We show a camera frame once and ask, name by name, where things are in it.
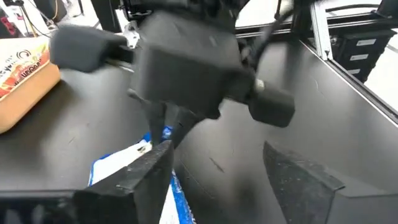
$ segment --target cardboard box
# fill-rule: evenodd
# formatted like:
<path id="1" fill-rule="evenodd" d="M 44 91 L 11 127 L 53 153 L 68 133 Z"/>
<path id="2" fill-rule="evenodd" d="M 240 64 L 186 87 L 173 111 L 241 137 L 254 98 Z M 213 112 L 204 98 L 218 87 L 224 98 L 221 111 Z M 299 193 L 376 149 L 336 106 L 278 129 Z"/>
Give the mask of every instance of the cardboard box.
<path id="1" fill-rule="evenodd" d="M 59 81 L 47 41 L 0 62 L 0 133 L 12 128 Z"/>

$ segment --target blue and white package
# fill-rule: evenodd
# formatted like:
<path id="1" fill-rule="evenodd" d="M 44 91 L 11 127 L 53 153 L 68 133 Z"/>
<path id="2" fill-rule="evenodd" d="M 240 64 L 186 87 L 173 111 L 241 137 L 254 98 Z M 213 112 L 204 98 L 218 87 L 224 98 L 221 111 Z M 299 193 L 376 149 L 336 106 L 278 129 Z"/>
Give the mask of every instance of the blue and white package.
<path id="1" fill-rule="evenodd" d="M 170 133 L 170 127 L 164 128 L 163 140 L 168 139 Z M 114 154 L 105 155 L 97 161 L 94 161 L 91 166 L 88 185 L 91 186 L 132 163 L 138 157 L 150 151 L 151 146 L 150 133 L 147 133 L 137 144 L 122 151 L 115 152 Z M 172 178 L 169 189 L 167 190 L 159 224 L 195 224 L 195 219 L 193 218 L 180 182 L 174 171 L 172 172 Z"/>

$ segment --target black rubber pad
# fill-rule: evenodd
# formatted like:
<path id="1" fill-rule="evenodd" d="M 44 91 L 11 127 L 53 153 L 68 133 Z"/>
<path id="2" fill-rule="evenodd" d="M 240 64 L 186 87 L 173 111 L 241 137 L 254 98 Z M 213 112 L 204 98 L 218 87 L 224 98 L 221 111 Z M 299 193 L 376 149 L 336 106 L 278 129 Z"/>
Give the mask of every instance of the black rubber pad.
<path id="1" fill-rule="evenodd" d="M 92 72 L 120 45 L 127 45 L 127 39 L 112 32 L 85 26 L 61 26 L 50 41 L 50 61 L 60 68 Z"/>

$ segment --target black table surface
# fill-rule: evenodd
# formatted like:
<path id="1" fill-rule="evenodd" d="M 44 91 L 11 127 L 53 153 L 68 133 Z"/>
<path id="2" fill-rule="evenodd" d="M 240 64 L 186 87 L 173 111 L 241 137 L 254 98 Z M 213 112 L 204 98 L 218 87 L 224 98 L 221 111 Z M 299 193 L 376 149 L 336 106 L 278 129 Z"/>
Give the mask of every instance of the black table surface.
<path id="1" fill-rule="evenodd" d="M 62 71 L 62 82 L 0 135 L 0 190 L 79 189 L 92 162 L 148 131 L 126 90 L 131 74 Z M 255 122 L 225 101 L 177 150 L 185 195 L 199 223 L 285 223 L 267 179 L 264 141 L 388 192 L 398 192 L 397 126 L 301 42 L 272 44 L 259 78 L 294 94 L 288 128 Z"/>

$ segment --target cable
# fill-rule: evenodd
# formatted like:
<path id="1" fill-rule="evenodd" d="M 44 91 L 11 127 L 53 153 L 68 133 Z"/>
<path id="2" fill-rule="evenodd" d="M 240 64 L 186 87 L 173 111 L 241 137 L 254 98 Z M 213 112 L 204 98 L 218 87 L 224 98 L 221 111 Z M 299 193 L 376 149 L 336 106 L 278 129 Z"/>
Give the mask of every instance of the cable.
<path id="1" fill-rule="evenodd" d="M 37 30 L 37 32 L 39 32 L 39 33 L 42 34 L 43 36 L 46 36 L 46 37 L 50 38 L 50 36 L 48 36 L 48 35 L 44 34 L 43 32 L 41 32 L 41 31 L 32 23 L 32 21 L 30 20 L 29 16 L 27 15 L 27 13 L 25 13 L 25 14 L 26 14 L 26 19 L 29 21 L 30 25 L 33 26 L 33 27 Z"/>
<path id="2" fill-rule="evenodd" d="M 53 20 L 49 19 L 38 7 L 36 7 L 36 5 L 33 4 L 31 0 L 27 0 L 27 1 L 29 1 L 29 3 L 30 3 L 33 7 L 35 7 L 35 8 L 38 10 L 38 12 L 39 12 L 47 21 L 52 22 L 57 28 L 59 28 L 59 26 L 58 26 Z"/>
<path id="3" fill-rule="evenodd" d="M 366 8 L 366 7 L 371 7 L 371 8 L 378 8 L 378 4 L 352 4 L 349 6 L 339 6 L 339 7 L 333 7 L 326 9 L 326 12 L 334 12 L 334 11 L 340 11 L 340 10 L 346 10 L 346 9 L 358 9 L 358 8 Z"/>
<path id="4" fill-rule="evenodd" d="M 309 5 L 322 1 L 322 0 L 305 0 L 302 7 L 308 7 Z M 302 10 L 301 7 L 290 8 L 283 12 L 280 17 L 275 20 L 271 27 L 264 27 L 262 29 L 261 36 L 255 38 L 251 45 L 245 47 L 241 52 L 242 61 L 248 64 L 250 67 L 257 70 L 260 57 L 262 53 L 265 51 L 266 47 L 268 46 L 272 33 L 279 28 L 281 23 L 283 23 L 286 19 L 290 16 L 293 16 L 293 13 L 298 13 Z"/>
<path id="5" fill-rule="evenodd" d="M 19 6 L 19 8 L 22 10 L 22 12 L 25 14 L 27 20 L 29 21 L 30 29 L 32 29 L 33 36 L 37 37 L 36 31 L 35 31 L 35 29 L 33 29 L 33 23 L 32 23 L 32 21 L 30 21 L 28 15 L 27 15 L 27 12 L 25 10 L 25 7 L 23 5 L 21 5 L 21 6 Z"/>
<path id="6" fill-rule="evenodd" d="M 19 6 L 19 10 L 21 11 L 22 19 L 24 20 L 26 32 L 29 34 L 29 30 L 28 30 L 27 25 L 26 25 L 25 16 L 24 16 L 24 13 L 23 13 L 23 11 L 22 11 L 20 6 Z"/>
<path id="7" fill-rule="evenodd" d="M 53 16 L 53 18 L 51 20 L 53 20 L 57 17 L 58 15 L 58 0 L 55 0 L 55 15 Z"/>

